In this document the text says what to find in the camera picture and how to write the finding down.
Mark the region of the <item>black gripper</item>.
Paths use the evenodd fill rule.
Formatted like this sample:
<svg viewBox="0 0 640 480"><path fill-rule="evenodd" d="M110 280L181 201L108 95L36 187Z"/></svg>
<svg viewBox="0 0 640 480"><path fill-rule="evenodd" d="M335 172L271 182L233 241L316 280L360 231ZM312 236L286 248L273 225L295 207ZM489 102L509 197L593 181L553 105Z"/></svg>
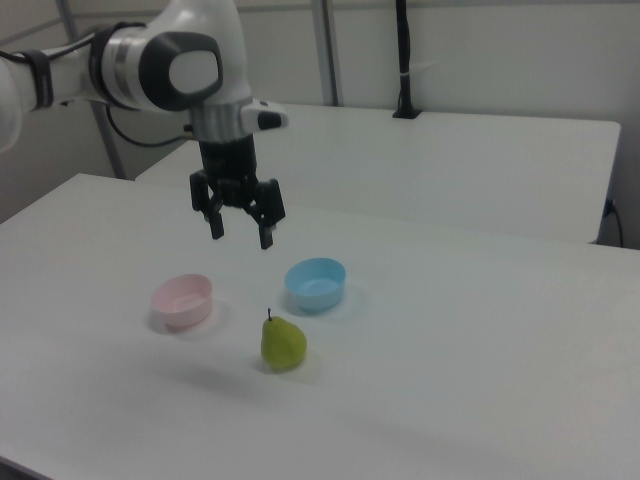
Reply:
<svg viewBox="0 0 640 480"><path fill-rule="evenodd" d="M222 206L249 207L263 250L273 245L273 231L286 216L276 179L260 182L254 138L228 143L200 142L203 170L190 175L192 208L208 222L214 240L224 235Z"/></svg>

